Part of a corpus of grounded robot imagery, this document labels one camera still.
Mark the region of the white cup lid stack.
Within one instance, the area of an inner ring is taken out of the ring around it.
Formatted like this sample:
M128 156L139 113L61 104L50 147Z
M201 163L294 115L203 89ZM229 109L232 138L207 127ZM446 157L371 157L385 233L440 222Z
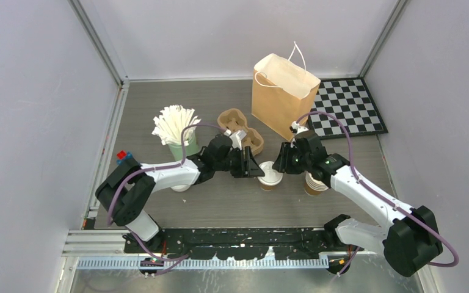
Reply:
M173 186L171 187L171 189L175 192L185 192L187 191L189 188L191 187L191 185L177 185L177 186Z

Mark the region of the black white checkerboard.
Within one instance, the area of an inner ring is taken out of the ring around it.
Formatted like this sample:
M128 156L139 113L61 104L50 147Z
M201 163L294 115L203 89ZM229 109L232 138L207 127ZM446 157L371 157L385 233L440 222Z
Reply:
M321 81L312 111L333 115L351 137L386 134L388 129L362 78Z

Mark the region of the red blue toy car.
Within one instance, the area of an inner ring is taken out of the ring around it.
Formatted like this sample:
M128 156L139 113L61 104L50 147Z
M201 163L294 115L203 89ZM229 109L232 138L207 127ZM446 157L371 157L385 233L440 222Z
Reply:
M117 165L121 165L125 160L132 159L133 155L129 151L123 151L121 150L116 154L117 160L116 163Z

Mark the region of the white paper straw bundle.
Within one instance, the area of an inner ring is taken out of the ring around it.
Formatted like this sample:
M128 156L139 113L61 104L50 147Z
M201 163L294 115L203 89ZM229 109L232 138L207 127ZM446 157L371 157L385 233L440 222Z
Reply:
M161 139L162 145L181 145L181 134L185 127L196 125L201 119L195 114L195 109L187 109L182 105L170 105L160 110L160 114L153 119L155 123L151 134ZM184 132L184 144L189 145L194 130Z

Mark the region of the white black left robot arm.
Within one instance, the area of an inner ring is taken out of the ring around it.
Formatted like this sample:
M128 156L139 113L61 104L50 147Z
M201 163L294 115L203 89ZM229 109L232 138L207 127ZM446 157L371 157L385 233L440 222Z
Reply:
M142 248L154 253L162 247L163 237L159 225L144 210L150 195L175 186L201 184L215 172L229 172L234 178L265 175L249 146L236 146L231 137L218 134L184 161L150 165L126 156L98 186L95 197L114 224L127 227Z

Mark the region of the brown cardboard cup carrier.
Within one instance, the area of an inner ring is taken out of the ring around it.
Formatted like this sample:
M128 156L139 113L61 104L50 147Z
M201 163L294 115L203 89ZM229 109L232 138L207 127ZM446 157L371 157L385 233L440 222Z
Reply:
M242 147L251 147L254 156L263 151L264 140L260 133L248 126L245 115L236 108L231 108L222 112L217 123L221 128L228 129L231 132L244 131L245 136L241 139Z

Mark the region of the white plastic cup lid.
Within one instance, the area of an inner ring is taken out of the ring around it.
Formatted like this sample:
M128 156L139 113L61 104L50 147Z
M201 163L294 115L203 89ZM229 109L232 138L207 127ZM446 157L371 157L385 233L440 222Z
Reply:
M272 169L273 162L262 162L259 166L265 172L265 176L257 177L260 184L269 186L278 185L283 179L283 174Z

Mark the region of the stacked paper coffee cups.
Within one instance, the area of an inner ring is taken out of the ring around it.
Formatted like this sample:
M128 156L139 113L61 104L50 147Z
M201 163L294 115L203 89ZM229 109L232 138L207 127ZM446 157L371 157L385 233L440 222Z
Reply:
M318 196L329 189L330 187L322 181L315 180L311 173L305 173L304 191L307 195L312 197Z

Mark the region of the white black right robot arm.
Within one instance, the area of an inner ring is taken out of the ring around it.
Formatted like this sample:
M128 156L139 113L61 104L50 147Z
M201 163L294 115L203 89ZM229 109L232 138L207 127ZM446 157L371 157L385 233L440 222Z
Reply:
M340 154L329 154L312 130L298 132L283 142L272 166L279 173L307 173L329 189L344 195L375 221L369 225L340 214L324 225L324 242L331 250L354 245L385 257L400 275L410 277L432 264L443 252L434 213L425 206L414 208L377 187Z

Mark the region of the brown paper takeout bag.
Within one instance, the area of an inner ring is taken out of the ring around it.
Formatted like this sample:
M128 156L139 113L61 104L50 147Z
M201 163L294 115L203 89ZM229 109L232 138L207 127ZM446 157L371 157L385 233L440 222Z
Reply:
M286 141L293 123L303 126L321 80L306 69L295 43L288 58L270 53L253 67L251 113Z

